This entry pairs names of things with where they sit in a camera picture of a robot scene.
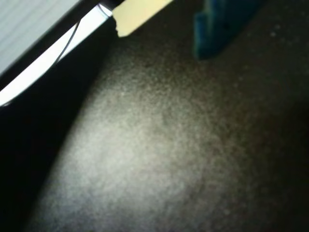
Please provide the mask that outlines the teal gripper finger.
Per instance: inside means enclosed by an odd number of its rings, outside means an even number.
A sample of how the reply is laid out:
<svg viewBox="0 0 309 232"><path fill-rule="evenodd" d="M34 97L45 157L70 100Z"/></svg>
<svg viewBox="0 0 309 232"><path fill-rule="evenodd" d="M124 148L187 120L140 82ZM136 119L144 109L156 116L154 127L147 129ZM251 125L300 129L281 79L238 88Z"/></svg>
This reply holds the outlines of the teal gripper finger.
<svg viewBox="0 0 309 232"><path fill-rule="evenodd" d="M194 54L198 60L218 55L242 31L263 0L205 0L194 16Z"/></svg>

